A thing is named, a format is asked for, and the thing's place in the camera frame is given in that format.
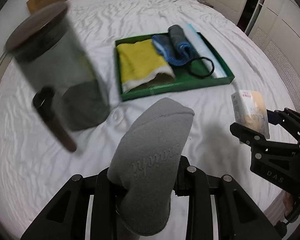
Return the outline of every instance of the bed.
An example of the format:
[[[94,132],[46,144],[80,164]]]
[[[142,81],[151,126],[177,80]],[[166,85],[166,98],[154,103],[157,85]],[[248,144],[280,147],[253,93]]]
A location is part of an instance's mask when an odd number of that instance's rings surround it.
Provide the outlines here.
[[[34,91],[15,61],[11,61],[0,84],[0,224],[5,231],[19,239],[73,174],[86,177],[108,167],[132,123],[164,97],[195,112],[182,152],[191,165],[213,176],[232,175],[262,211],[272,203],[268,213],[282,214],[281,190],[250,172],[250,148],[239,144],[230,134],[229,126],[234,122],[231,94],[239,89],[258,90],[270,110],[294,109],[294,105],[269,59],[239,28],[196,0],[69,0],[68,3],[68,17],[107,84],[112,110],[104,123],[78,135],[86,145],[85,152],[70,154],[56,142],[32,109]],[[234,81],[230,85],[121,102],[115,81],[114,41],[166,32],[169,26],[181,22],[191,23],[209,40],[234,73]],[[295,142],[277,126],[270,126],[270,136],[274,141]],[[187,204],[186,197],[172,194],[166,228],[141,239],[184,240]]]

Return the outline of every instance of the rolled towel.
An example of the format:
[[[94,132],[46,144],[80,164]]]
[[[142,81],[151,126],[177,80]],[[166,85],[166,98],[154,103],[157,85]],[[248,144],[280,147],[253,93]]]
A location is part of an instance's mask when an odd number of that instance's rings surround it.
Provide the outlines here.
[[[154,35],[152,44],[157,52],[174,66],[183,66],[196,57],[195,49],[179,25],[169,27],[168,35]]]
[[[108,179],[127,190],[117,211],[129,231],[151,236],[167,224],[170,196],[193,117],[192,109],[163,98],[122,137]]]

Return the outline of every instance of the black elastic band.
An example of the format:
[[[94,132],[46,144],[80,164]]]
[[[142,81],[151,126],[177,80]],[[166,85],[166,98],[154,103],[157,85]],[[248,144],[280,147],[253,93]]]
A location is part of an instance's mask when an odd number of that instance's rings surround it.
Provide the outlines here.
[[[211,64],[212,64],[212,70],[210,71],[209,74],[207,74],[207,75],[198,75],[198,74],[194,73],[194,72],[191,70],[191,63],[194,62],[195,60],[199,60],[199,59],[206,59],[206,60],[208,60],[208,61],[211,62]],[[187,68],[187,71],[188,71],[188,73],[189,73],[190,75],[192,75],[192,76],[194,76],[194,77],[196,77],[196,78],[200,78],[200,79],[204,79],[204,78],[206,78],[206,77],[209,77],[209,76],[211,76],[211,75],[213,74],[213,72],[214,72],[214,63],[212,62],[211,59],[209,59],[209,58],[207,58],[207,57],[196,57],[196,58],[192,59],[190,62],[188,62],[188,63],[186,64],[185,67]]]

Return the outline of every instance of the blue and gray towel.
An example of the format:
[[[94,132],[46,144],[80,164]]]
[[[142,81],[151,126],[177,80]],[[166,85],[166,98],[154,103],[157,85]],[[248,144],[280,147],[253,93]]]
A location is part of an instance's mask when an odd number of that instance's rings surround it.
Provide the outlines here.
[[[157,52],[173,66],[183,66],[196,57],[195,49],[186,39],[179,25],[171,26],[168,35],[154,35],[152,44]]]

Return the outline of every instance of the green tray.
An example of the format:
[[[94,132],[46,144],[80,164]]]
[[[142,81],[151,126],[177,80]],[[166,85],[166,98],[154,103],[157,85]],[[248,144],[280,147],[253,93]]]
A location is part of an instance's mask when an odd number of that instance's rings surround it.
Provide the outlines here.
[[[196,78],[196,77],[190,75],[188,73],[188,71],[186,70],[186,68],[184,68],[184,67],[173,67],[173,72],[176,76],[176,80],[174,83],[160,85],[160,86],[146,88],[146,89],[128,91],[126,93],[123,93],[122,92],[122,83],[121,83],[121,71],[120,71],[121,64],[120,64],[120,58],[119,58],[117,46],[121,43],[136,43],[138,41],[148,40],[148,39],[151,39],[152,36],[155,34],[130,37],[130,38],[115,41],[114,56],[115,56],[115,64],[116,64],[116,69],[117,69],[117,78],[118,78],[118,83],[119,83],[119,92],[120,92],[122,101],[127,101],[127,100],[141,98],[141,97],[147,97],[147,96],[151,96],[151,95],[158,95],[158,94],[167,93],[167,92],[180,92],[180,91],[197,89],[197,88],[230,84],[232,82],[232,80],[234,79],[234,75],[231,72],[230,68],[228,67],[226,62],[224,62],[224,60],[219,55],[219,53],[214,49],[214,47],[205,39],[205,37],[203,37],[201,33],[198,33],[198,34],[201,36],[201,38],[206,43],[208,48],[211,50],[211,52],[214,54],[214,56],[220,62],[227,77],[214,78],[213,76],[210,76],[210,77],[207,77],[204,79],[199,79],[199,78]],[[205,74],[209,73],[207,67],[202,62],[202,60],[196,60],[196,61],[192,62],[191,70],[200,75],[205,75]]]

